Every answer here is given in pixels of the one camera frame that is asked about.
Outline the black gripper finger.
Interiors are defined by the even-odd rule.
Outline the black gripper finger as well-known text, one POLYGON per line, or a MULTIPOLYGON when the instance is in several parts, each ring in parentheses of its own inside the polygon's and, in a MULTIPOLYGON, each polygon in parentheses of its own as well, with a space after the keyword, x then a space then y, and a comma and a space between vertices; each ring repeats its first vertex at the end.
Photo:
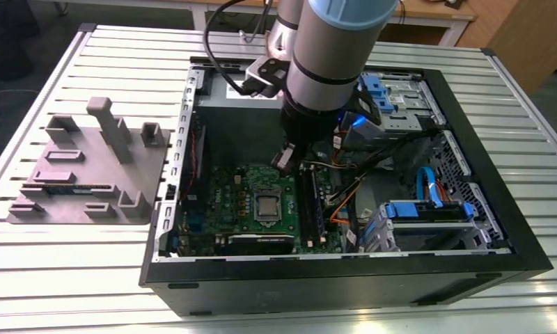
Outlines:
POLYGON ((289 173, 302 160, 302 146, 285 142, 274 155, 270 165, 281 173, 289 173))

